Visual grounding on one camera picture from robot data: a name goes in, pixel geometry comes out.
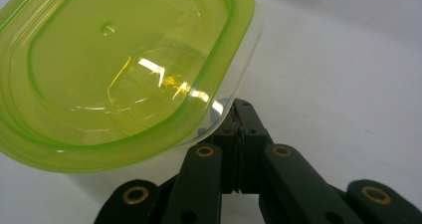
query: white background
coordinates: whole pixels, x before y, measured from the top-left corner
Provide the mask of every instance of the white background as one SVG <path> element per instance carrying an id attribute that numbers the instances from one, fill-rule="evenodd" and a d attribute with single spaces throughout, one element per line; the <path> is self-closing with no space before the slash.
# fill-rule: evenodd
<path id="1" fill-rule="evenodd" d="M 377 180 L 422 209 L 422 0 L 257 1 L 265 25 L 238 97 L 328 183 Z M 0 154 L 0 223 L 93 223 L 114 188 L 162 181 L 180 156 L 69 175 Z M 264 223 L 257 196 L 225 195 L 222 213 Z"/>

